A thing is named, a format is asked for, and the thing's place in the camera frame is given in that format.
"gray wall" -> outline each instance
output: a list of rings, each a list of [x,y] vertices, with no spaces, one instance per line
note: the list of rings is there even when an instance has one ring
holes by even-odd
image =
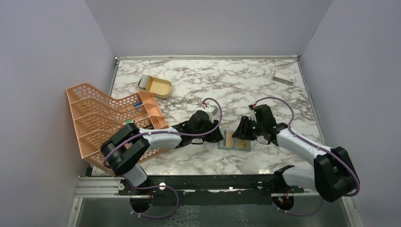
[[[84,170],[65,89],[112,71],[83,0],[0,1],[0,226],[65,226]]]
[[[331,0],[86,0],[114,55],[303,54]]]
[[[349,151],[365,227],[400,225],[401,1],[334,0],[301,65],[331,146]]]

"orange plastic rack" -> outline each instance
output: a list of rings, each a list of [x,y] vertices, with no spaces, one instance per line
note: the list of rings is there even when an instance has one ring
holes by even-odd
[[[150,92],[140,91],[122,99],[114,99],[88,83],[68,88],[66,92],[82,159],[113,176],[113,171],[103,166],[105,157],[100,152],[100,146],[127,120],[133,120],[138,128],[168,128]],[[168,150],[146,151],[139,163]]]

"perforated plastic basket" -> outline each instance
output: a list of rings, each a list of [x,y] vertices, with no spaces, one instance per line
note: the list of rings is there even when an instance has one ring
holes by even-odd
[[[85,83],[68,88],[67,96],[82,159],[111,175],[114,175],[113,171],[103,166],[105,157],[100,152],[100,146],[127,120],[133,120],[139,128],[168,128],[150,92],[140,91],[123,99],[114,99]],[[147,151],[139,163],[168,150],[169,148]]]

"table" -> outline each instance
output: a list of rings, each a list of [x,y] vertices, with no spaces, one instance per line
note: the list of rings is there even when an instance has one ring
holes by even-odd
[[[275,70],[295,76],[293,85],[273,81]],[[167,79],[173,92],[167,99],[156,98],[167,123],[184,122],[212,97],[223,108],[220,129],[235,130],[248,105],[274,96],[286,100],[294,109],[292,127],[300,134],[321,143],[315,116],[295,59],[166,59],[120,61],[112,97],[123,98],[138,92],[142,75]],[[287,123],[288,108],[276,100],[265,100],[277,122]],[[172,149],[141,166],[148,175],[222,175],[269,174],[286,165],[312,168],[294,153],[273,144],[251,143],[251,151],[217,149],[217,144],[189,145]],[[103,175],[94,168],[92,175]]]

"white marble surface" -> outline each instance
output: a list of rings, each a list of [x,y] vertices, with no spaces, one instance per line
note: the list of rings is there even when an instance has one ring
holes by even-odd
[[[289,86],[272,80],[275,70],[295,76]],[[235,130],[248,105],[266,96],[279,97],[293,107],[292,127],[321,143],[315,117],[295,60],[166,60],[121,61],[112,96],[123,98],[138,91],[142,75],[167,79],[173,92],[167,99],[156,98],[171,126],[189,119],[204,98],[212,97],[223,108],[220,129]],[[272,107],[277,122],[287,123],[290,111],[279,101],[263,101]],[[292,152],[273,144],[252,141],[250,152],[217,149],[217,144],[189,145],[170,150],[141,166],[148,175],[213,175],[273,173],[286,166],[310,167]],[[101,175],[95,170],[94,175]]]

